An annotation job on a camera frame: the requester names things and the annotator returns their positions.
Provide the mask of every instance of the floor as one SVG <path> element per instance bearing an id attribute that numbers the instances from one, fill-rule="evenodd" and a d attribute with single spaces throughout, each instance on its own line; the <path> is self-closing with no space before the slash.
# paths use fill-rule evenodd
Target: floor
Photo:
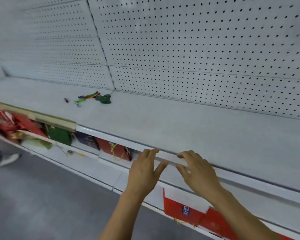
<path id="1" fill-rule="evenodd" d="M 23 153 L 0 168 L 0 240 L 97 239 L 119 195 L 2 141 L 0 150 Z M 132 239 L 210 238 L 142 206 Z"/>

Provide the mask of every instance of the shoe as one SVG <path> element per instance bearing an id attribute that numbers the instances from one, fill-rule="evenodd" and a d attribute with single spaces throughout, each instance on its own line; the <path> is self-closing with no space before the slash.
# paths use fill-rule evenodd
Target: shoe
<path id="1" fill-rule="evenodd" d="M 0 167 L 11 164 L 20 158 L 21 154 L 3 155 L 0 161 Z"/>

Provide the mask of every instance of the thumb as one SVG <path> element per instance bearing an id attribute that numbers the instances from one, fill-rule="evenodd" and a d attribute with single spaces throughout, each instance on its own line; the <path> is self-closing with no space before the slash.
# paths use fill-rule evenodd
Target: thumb
<path id="1" fill-rule="evenodd" d="M 184 167 L 184 165 L 177 164 L 176 169 L 179 171 L 179 173 L 182 175 L 184 181 L 190 176 L 190 173 L 188 173 L 187 169 Z"/>
<path id="2" fill-rule="evenodd" d="M 164 169 L 168 166 L 169 162 L 168 161 L 162 161 L 160 164 L 157 166 L 157 168 L 154 171 L 154 175 L 157 178 L 160 178 L 161 173 L 164 171 Z"/>

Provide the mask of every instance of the blue label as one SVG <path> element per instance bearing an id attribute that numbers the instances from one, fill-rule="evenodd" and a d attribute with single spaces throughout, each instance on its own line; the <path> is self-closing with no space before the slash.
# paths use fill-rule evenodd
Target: blue label
<path id="1" fill-rule="evenodd" d="M 181 210 L 182 210 L 182 214 L 184 214 L 186 216 L 190 215 L 190 208 L 189 207 L 183 205 Z"/>

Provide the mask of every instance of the person's right hand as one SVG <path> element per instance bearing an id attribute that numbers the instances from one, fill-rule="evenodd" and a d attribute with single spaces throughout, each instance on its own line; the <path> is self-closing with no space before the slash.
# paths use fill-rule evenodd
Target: person's right hand
<path id="1" fill-rule="evenodd" d="M 186 184 L 210 203 L 215 201 L 224 189 L 220 185 L 215 170 L 208 161 L 202 159 L 194 151 L 180 152 L 178 157 L 184 158 L 188 164 L 190 173 L 183 165 L 176 165 Z"/>

